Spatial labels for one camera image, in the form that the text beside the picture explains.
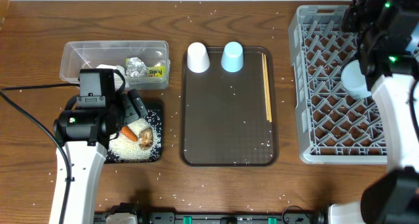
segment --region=gray plastic crate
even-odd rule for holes
[[[375,102],[371,97],[354,100],[340,81],[343,67],[356,52],[355,33],[340,31],[347,8],[301,6],[289,25],[299,154],[309,164],[386,164]]]

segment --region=wooden tabletop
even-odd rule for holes
[[[96,211],[138,202],[147,210],[265,214],[279,213],[290,204],[312,210],[351,202],[386,169],[308,165],[299,158],[287,29],[297,7],[307,4],[13,1],[0,31],[0,86],[60,83],[62,52],[69,41],[165,40],[170,47],[169,88],[141,92],[164,102],[163,156],[153,163],[105,165]],[[179,158],[179,137],[173,135],[179,134],[180,125],[175,112],[181,105],[181,60],[195,41],[208,46],[239,41],[272,53],[280,145],[273,166],[191,168]],[[54,88],[7,95],[52,131],[54,119],[77,93],[76,88]],[[56,148],[4,100],[0,109],[0,220],[47,223],[56,182]]]

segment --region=green light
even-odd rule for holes
[[[394,63],[397,61],[397,58],[394,56],[388,56],[388,59],[390,60],[391,63]]]

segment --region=transparent container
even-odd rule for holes
[[[169,85],[169,44],[165,41],[72,41],[64,46],[60,78],[79,83],[81,69],[101,64],[125,67],[125,59],[138,57],[147,67],[164,66],[161,77],[127,77],[125,89],[158,90]]]

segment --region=wooden chopstick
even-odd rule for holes
[[[272,110],[270,108],[268,64],[266,61],[266,54],[262,54],[262,64],[263,64],[264,101],[266,105],[266,119],[269,122],[272,122]]]

